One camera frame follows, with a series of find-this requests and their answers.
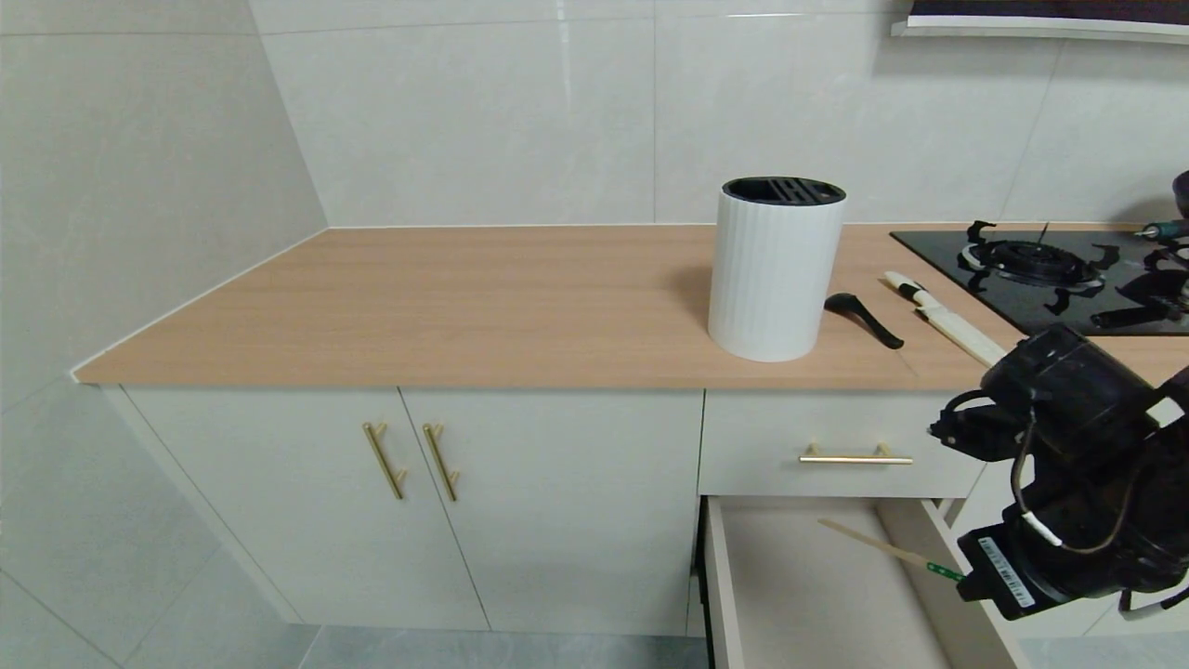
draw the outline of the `green tip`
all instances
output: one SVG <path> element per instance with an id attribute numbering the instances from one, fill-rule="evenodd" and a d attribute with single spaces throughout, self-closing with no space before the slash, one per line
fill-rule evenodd
<path id="1" fill-rule="evenodd" d="M 958 574 L 957 572 L 955 572 L 952 569 L 949 569 L 948 567 L 942 567 L 940 564 L 937 564 L 936 562 L 930 562 L 927 569 L 930 572 L 932 572 L 933 574 L 940 574 L 942 576 L 945 576 L 946 579 L 949 579 L 951 581 L 961 581 L 961 580 L 965 579 L 965 576 Z"/>

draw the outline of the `gas stove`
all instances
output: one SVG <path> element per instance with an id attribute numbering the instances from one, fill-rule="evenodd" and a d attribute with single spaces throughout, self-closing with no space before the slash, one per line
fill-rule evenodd
<path id="1" fill-rule="evenodd" d="M 1025 334 L 1055 322 L 1086 336 L 1189 334 L 1189 244 L 1111 229 L 1019 232 L 982 220 L 965 232 L 892 236 Z"/>

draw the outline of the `sticker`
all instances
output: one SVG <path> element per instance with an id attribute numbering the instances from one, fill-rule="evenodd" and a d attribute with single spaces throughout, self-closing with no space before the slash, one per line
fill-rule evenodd
<path id="1" fill-rule="evenodd" d="M 1007 583 L 1007 589 L 1015 598 L 1015 604 L 1020 605 L 1020 608 L 1036 606 L 1037 600 L 1032 599 L 1032 593 L 1024 586 L 1024 580 L 1012 568 L 1012 563 L 1007 562 L 1007 558 L 1000 553 L 999 547 L 995 545 L 995 541 L 990 537 L 982 537 L 979 539 L 979 545 L 982 547 L 982 553 L 987 554 L 987 557 L 990 558 L 990 564 L 994 566 L 995 572 L 999 572 L 999 578 L 1004 580 L 1004 583 Z"/>

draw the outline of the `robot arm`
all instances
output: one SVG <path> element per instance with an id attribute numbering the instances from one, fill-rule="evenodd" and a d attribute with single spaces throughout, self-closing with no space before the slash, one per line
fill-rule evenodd
<path id="1" fill-rule="evenodd" d="M 1189 367 L 1152 389 L 1065 326 L 1021 342 L 930 428 L 948 448 L 1015 463 L 1004 522 L 958 539 L 974 567 L 962 598 L 990 599 L 1009 620 L 1115 592 L 1125 618 L 1189 599 L 1131 610 L 1132 592 L 1189 572 L 1187 414 Z M 1021 488 L 1028 455 L 1036 480 Z"/>

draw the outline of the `gold handle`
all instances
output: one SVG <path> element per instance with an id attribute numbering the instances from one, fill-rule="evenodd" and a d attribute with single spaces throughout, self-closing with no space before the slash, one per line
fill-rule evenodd
<path id="1" fill-rule="evenodd" d="M 385 430 L 388 430 L 388 423 L 380 423 L 376 428 L 372 428 L 371 423 L 364 423 L 364 435 L 367 436 L 367 443 L 372 446 L 372 452 L 376 454 L 376 460 L 379 461 L 384 478 L 388 479 L 388 485 L 392 487 L 392 494 L 396 496 L 396 499 L 403 500 L 404 493 L 401 492 L 401 484 L 404 482 L 409 471 L 402 469 L 394 475 L 391 468 L 388 467 L 388 459 L 384 457 L 384 452 L 379 448 L 379 441 Z"/>
<path id="2" fill-rule="evenodd" d="M 458 472 L 449 472 L 446 469 L 446 461 L 442 460 L 441 448 L 438 446 L 438 440 L 442 436 L 441 424 L 430 425 L 426 423 L 421 427 L 421 430 L 426 434 L 426 441 L 429 442 L 429 450 L 434 452 L 434 461 L 438 463 L 438 474 L 441 474 L 442 481 L 446 484 L 446 497 L 449 501 L 458 501 L 458 492 L 454 486 L 458 485 Z"/>
<path id="3" fill-rule="evenodd" d="M 883 442 L 880 442 L 875 447 L 875 455 L 822 455 L 817 450 L 817 444 L 810 444 L 810 448 L 805 449 L 805 455 L 800 457 L 800 461 L 824 462 L 829 465 L 912 465 L 911 457 L 892 455 L 888 446 Z"/>

